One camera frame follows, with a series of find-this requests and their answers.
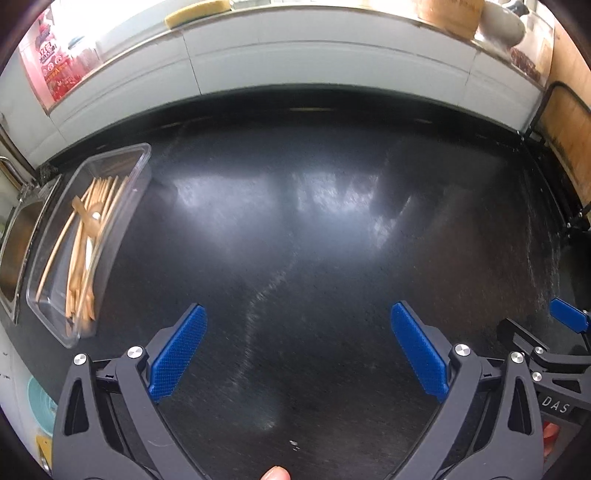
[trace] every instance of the fingernail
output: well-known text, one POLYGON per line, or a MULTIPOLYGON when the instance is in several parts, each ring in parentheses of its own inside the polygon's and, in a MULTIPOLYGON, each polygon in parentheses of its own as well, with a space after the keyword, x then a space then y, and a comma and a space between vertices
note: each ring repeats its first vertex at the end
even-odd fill
POLYGON ((277 465, 275 465, 271 470, 269 470, 267 473, 265 473, 265 475, 263 476, 263 478, 261 478, 261 480, 269 480, 270 478, 273 477, 273 475, 275 475, 278 471, 279 468, 277 465))

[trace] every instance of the bundle of chopsticks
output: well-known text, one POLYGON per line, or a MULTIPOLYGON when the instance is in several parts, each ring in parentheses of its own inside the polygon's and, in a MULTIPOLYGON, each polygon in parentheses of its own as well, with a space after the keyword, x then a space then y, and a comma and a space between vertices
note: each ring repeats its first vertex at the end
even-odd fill
POLYGON ((101 241, 105 225, 113 214, 114 207, 126 184, 127 177, 121 181, 118 176, 93 179, 82 198, 74 197, 72 200, 73 211, 56 240, 41 276, 35 297, 36 301, 39 301, 41 297, 49 270, 60 245, 72 223, 78 217, 79 222, 68 269, 65 313, 69 319, 74 318, 76 313, 80 312, 81 318, 95 320, 95 297, 92 291, 90 265, 95 253, 95 245, 101 241))

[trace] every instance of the stainless steel sink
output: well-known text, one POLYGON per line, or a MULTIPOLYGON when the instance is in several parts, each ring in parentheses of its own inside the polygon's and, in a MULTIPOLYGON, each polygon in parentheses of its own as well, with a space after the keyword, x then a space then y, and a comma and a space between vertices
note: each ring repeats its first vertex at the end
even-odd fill
POLYGON ((0 249, 0 303, 13 322, 18 313, 18 298, 31 241, 59 177, 43 188, 29 186, 15 208, 0 249))

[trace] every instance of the white pot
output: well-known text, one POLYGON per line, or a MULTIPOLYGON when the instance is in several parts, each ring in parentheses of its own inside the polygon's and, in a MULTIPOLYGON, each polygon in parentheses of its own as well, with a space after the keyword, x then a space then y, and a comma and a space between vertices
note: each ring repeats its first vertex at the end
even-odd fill
POLYGON ((479 28, 487 40, 506 48, 517 45, 525 37, 525 25, 519 17, 512 11, 488 0, 482 10, 479 28))

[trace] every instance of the yellow sponge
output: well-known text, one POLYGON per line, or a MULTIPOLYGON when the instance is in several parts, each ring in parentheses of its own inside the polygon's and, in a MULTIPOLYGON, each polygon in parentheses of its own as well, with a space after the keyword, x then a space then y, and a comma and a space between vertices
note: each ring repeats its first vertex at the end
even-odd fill
POLYGON ((221 14, 231 9, 230 0, 205 0, 171 13, 164 19, 164 23, 172 30, 198 18, 221 14))

